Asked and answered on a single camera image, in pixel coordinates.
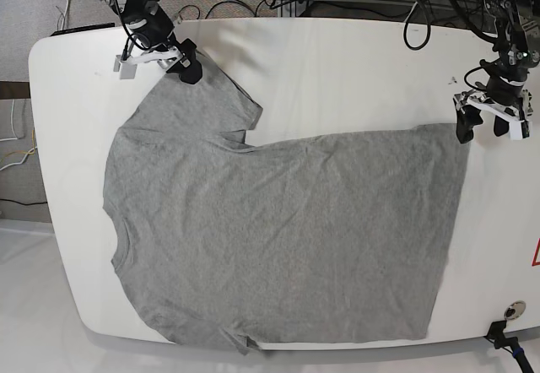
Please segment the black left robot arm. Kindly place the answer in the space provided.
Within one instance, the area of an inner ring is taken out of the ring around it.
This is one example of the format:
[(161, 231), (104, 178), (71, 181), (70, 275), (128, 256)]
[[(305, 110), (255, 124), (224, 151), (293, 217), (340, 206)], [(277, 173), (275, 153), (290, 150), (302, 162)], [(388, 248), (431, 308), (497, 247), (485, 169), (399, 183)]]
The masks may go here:
[(498, 58), (482, 60), (468, 74), (483, 70), (486, 84), (468, 84), (456, 94), (456, 137), (462, 144), (473, 140), (482, 113), (494, 115), (494, 135), (523, 140), (531, 134), (532, 94), (526, 89), (530, 70), (539, 66), (539, 0), (484, 0), (494, 18), (496, 37), (492, 50)]

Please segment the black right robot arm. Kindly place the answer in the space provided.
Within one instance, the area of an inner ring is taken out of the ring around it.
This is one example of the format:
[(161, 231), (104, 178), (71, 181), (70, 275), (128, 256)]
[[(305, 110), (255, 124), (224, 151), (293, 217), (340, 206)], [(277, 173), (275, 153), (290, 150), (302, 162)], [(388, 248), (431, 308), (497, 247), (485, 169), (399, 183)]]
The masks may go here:
[(178, 74), (186, 84), (196, 84), (202, 78), (196, 44), (190, 39), (177, 40), (176, 25), (160, 7), (160, 0), (102, 1), (117, 15), (127, 36), (113, 66), (121, 79), (135, 78), (138, 67), (150, 62)]

